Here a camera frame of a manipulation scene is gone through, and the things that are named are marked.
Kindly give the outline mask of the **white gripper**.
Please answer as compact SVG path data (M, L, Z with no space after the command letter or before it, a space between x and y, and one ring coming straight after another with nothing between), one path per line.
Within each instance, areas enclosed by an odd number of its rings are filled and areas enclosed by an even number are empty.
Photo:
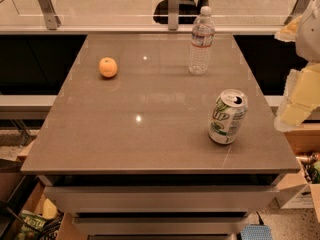
M289 132L320 106L320 0L314 0L302 16L292 19L274 35L282 42L296 40L296 53L312 62L301 71L291 69L274 126Z

